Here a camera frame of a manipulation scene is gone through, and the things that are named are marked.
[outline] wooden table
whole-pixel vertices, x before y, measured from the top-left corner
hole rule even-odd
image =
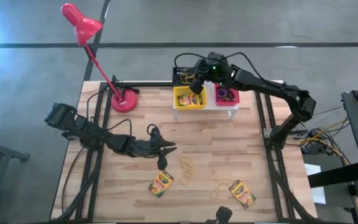
[[[99,84],[84,82],[78,104],[79,114],[85,115],[86,100],[98,91]],[[111,110],[108,126],[130,118],[133,135],[137,139],[149,139],[146,127],[150,123],[156,124],[166,140],[177,144],[178,149],[167,156],[166,169],[175,180],[164,195],[157,198],[147,189],[159,173],[156,159],[120,156],[105,147],[94,222],[204,222],[208,218],[215,218],[219,206],[229,207],[233,211],[231,222],[277,221],[253,91],[240,92],[239,111],[231,121],[227,120],[227,113],[223,111],[189,111],[181,114],[176,122],[172,109],[172,88],[139,89],[136,109],[127,114]],[[96,99],[94,97],[91,100],[90,114],[94,113]],[[290,114],[290,110],[281,99],[273,97],[272,104],[277,124],[280,124]],[[128,124],[113,130],[113,133],[128,132]],[[80,149],[78,141],[68,145],[51,218],[61,214],[62,186]],[[79,191],[85,151],[68,181],[65,207]],[[179,183],[183,175],[178,161],[181,156],[193,160],[193,176],[188,185]],[[292,192],[306,210],[317,217],[299,148],[286,147],[283,156]],[[257,197],[248,209],[240,206],[227,187],[221,187],[217,199],[210,198],[211,191],[219,183],[230,183],[237,179],[243,181]],[[85,198],[85,214],[88,210],[87,202]]]

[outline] white shelf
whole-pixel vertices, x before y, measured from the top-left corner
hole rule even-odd
[[[234,114],[239,109],[239,105],[234,106],[218,106],[216,105],[216,95],[215,95],[215,84],[212,82],[204,82],[206,97],[207,97],[207,105],[203,109],[200,110],[227,110],[227,114],[229,119],[233,119]],[[175,99],[173,99],[173,109],[175,113],[175,119],[178,116],[178,109],[175,105]]]

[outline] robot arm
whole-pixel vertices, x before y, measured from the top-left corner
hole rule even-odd
[[[65,131],[62,136],[68,140],[72,136],[79,137],[81,144],[86,147],[97,147],[101,141],[117,154],[146,158],[158,156],[157,165],[160,170],[164,170],[167,166],[165,155],[176,149],[176,147],[170,147],[175,143],[164,140],[158,127],[153,124],[147,128],[150,135],[149,141],[136,140],[134,136],[112,134],[108,130],[93,127],[84,116],[77,114],[73,106],[63,103],[53,105],[45,122],[53,128]]]
[[[254,90],[268,95],[284,99],[292,114],[283,124],[273,127],[268,142],[274,149],[282,149],[287,140],[288,133],[300,122],[312,118],[316,102],[310,97],[309,92],[300,90],[297,86],[289,86],[255,77],[252,73],[235,65],[229,65],[227,57],[211,52],[208,58],[199,59],[194,71],[200,76],[190,88],[199,94],[203,89],[204,81],[220,83],[224,88],[232,88],[239,91]]]

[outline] crayon box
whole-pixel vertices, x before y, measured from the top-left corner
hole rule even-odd
[[[163,170],[149,185],[149,190],[157,197],[161,197],[165,190],[172,184],[172,182],[173,177]]]
[[[244,208],[248,208],[248,206],[252,205],[252,203],[256,200],[255,196],[251,193],[248,187],[240,180],[237,180],[233,185],[231,185],[229,190]]]

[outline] gray floor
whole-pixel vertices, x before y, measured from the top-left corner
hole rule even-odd
[[[64,2],[0,0],[0,44],[75,43],[72,26],[60,15]],[[71,2],[100,18],[104,0]],[[358,43],[355,0],[112,0],[106,15],[101,43]],[[342,92],[358,89],[358,47],[99,49],[98,59],[121,80],[169,80],[176,54],[210,51],[246,53],[265,78],[309,90],[316,111],[340,106]],[[194,61],[189,56],[178,63]],[[241,57],[230,62],[250,69]],[[44,118],[54,102],[77,104],[86,63],[81,48],[0,49],[0,144],[31,153],[28,163],[10,164],[0,191],[0,223],[48,220],[67,141]],[[90,80],[102,76],[93,70]],[[338,112],[311,127],[345,116]],[[336,140],[357,162],[351,130]],[[323,220],[351,222],[341,209],[318,207],[318,213]]]

